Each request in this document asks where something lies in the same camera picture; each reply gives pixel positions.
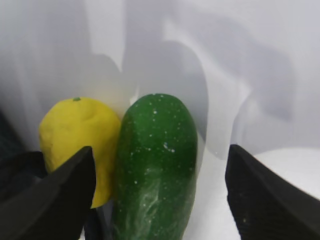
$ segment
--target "cucumber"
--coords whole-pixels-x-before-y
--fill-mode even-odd
[[[182,239],[195,198],[197,141],[174,96],[147,95],[127,110],[115,161],[115,240]]]

